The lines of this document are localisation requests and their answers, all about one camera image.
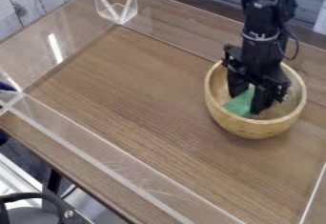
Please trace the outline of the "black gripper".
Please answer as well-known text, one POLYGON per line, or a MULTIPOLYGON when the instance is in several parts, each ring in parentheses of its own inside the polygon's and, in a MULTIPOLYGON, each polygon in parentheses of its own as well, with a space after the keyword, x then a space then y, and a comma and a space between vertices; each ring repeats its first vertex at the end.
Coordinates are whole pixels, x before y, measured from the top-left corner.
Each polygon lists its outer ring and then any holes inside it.
POLYGON ((224 46, 223 66, 228 70, 230 96, 236 97, 254 85, 251 114, 259 114, 274 101, 286 100, 291 82, 282 69, 282 62, 288 35, 284 29, 271 34, 242 29, 240 34, 242 46, 224 46))

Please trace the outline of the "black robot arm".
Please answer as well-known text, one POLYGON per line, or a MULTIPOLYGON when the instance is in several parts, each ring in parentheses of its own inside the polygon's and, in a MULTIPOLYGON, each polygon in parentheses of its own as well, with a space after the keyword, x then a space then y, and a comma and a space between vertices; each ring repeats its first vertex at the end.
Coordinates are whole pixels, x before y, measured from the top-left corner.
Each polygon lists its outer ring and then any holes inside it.
POLYGON ((250 88, 254 96, 250 113, 259 114, 274 102, 286 100, 291 81, 282 62, 294 59, 286 54, 287 41, 295 38, 288 21, 295 16, 295 0, 240 0, 244 24, 242 45, 224 46, 223 65, 227 68, 230 96, 250 88))

